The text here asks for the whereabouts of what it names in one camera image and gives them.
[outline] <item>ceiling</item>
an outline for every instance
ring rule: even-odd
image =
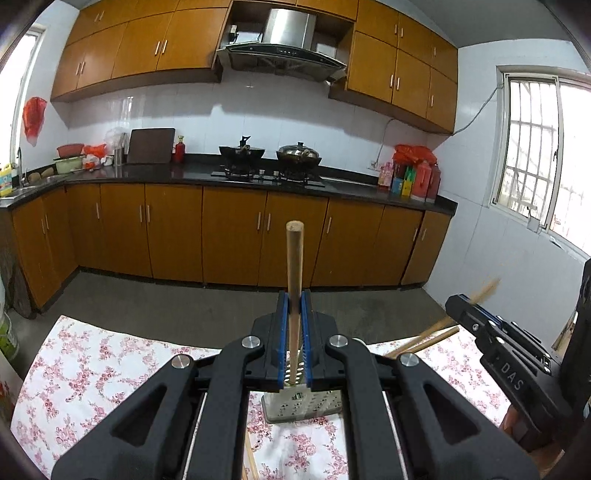
[[[66,0],[77,8],[96,1]],[[410,1],[439,26],[456,47],[517,38],[569,40],[548,9],[538,0]],[[384,3],[393,5],[397,2]]]

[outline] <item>window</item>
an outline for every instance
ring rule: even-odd
[[[492,203],[538,219],[542,229],[591,255],[591,84],[504,74],[504,85]]]
[[[41,33],[30,30],[19,41],[0,72],[0,164],[15,161],[15,151],[20,132],[24,88]]]

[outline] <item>silver bolt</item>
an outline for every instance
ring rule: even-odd
[[[187,368],[191,364],[191,357],[188,355],[177,355],[172,359],[171,363],[174,368]]]
[[[347,346],[349,344],[349,341],[347,340],[347,337],[345,337],[344,335],[333,335],[329,338],[329,343],[332,346],[340,348],[342,346]]]
[[[414,367],[418,365],[418,357],[414,353],[403,353],[400,355],[400,363],[405,367]]]
[[[242,339],[242,346],[244,348],[256,348],[261,344],[261,339],[254,335],[249,335]]]

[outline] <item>wooden cabinet door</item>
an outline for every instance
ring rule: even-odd
[[[431,30],[412,18],[400,14],[398,48],[429,64],[431,61]]]
[[[266,192],[203,188],[203,281],[256,285]]]
[[[430,70],[426,63],[398,50],[392,103],[425,118],[429,102]]]
[[[398,11],[375,0],[359,0],[355,30],[396,47]]]
[[[448,132],[456,126],[457,84],[444,74],[431,69],[427,119]]]
[[[211,68],[227,11],[200,8],[175,12],[157,70]]]
[[[53,80],[51,98],[76,90],[87,41],[88,38],[83,38],[64,48]]]
[[[127,24],[111,78],[153,72],[172,14],[140,18]]]
[[[390,102],[395,70],[396,48],[355,32],[347,89]]]
[[[312,286],[363,285],[383,210],[374,203],[329,201]]]
[[[76,22],[70,31],[66,45],[70,45],[81,38],[87,37],[96,31],[96,22],[102,11],[102,2],[89,5],[80,10]]]
[[[76,262],[82,267],[108,270],[100,214],[100,186],[71,185],[66,197]]]
[[[457,83],[457,48],[435,32],[431,32],[431,45],[430,65]]]
[[[203,281],[203,189],[181,185],[146,185],[145,188],[148,244],[154,278]]]
[[[77,88],[111,78],[125,26],[116,25],[88,37]]]
[[[302,285],[310,286],[316,255],[320,246],[327,199],[267,194],[263,217],[261,261],[258,284],[263,287],[287,287],[287,238],[285,224],[291,220],[304,222],[304,271]]]
[[[59,288],[51,264],[44,220],[41,198],[26,203],[12,213],[21,265],[38,308],[43,307]]]
[[[402,285],[425,283],[429,280],[450,220],[451,217],[444,213],[425,212]]]
[[[313,8],[355,20],[359,0],[297,0],[296,4],[298,7]]]
[[[400,284],[422,218],[423,213],[417,210],[384,207],[364,285]]]
[[[144,18],[174,12],[177,5],[178,0],[137,0],[131,18]]]
[[[230,0],[180,0],[177,5],[179,10],[192,10],[193,8],[228,8]]]
[[[144,185],[104,183],[100,203],[109,269],[151,277]]]
[[[70,232],[68,202],[64,188],[46,193],[43,196],[43,208],[51,261],[57,281],[61,285],[78,266]]]
[[[101,31],[131,20],[137,0],[101,0],[95,31]]]

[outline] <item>wooden stick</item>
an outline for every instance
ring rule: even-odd
[[[418,345],[415,345],[414,347],[409,348],[404,353],[420,352],[421,350],[425,350],[425,348],[429,348],[430,346],[436,345],[437,343],[445,340],[446,338],[449,338],[452,335],[457,334],[459,331],[460,331],[460,327],[458,327],[458,325],[456,325],[454,328],[449,329],[447,332],[440,333],[439,335],[431,338],[430,340],[427,340],[423,343],[419,343]]]
[[[258,476],[258,469],[256,468],[256,460],[255,456],[252,453],[252,446],[251,446],[251,438],[248,434],[248,430],[246,431],[246,435],[244,436],[244,448],[246,450],[246,454],[248,455],[248,463],[250,464],[252,478],[254,480],[259,480]]]
[[[287,222],[287,291],[290,299],[290,385],[296,384],[300,348],[301,276],[304,268],[304,224]]]
[[[493,281],[491,281],[490,283],[488,283],[486,286],[484,286],[484,288],[480,292],[478,292],[476,295],[474,295],[470,298],[470,303],[472,305],[474,305],[476,303],[481,303],[481,302],[485,301],[486,299],[488,299],[491,295],[493,295],[493,293],[495,292],[500,281],[501,281],[500,278],[496,278]],[[387,353],[385,356],[387,356],[389,358],[396,358],[401,353],[406,352],[410,348],[415,346],[416,344],[421,343],[429,335],[432,335],[436,331],[441,330],[442,328],[445,328],[448,325],[448,323],[451,323],[451,322],[454,322],[454,320],[451,317],[446,316],[445,318],[439,320],[435,325],[430,326],[427,330],[425,330],[424,332],[421,332],[418,336],[409,340],[408,342],[403,343],[397,349],[394,349],[390,353]]]

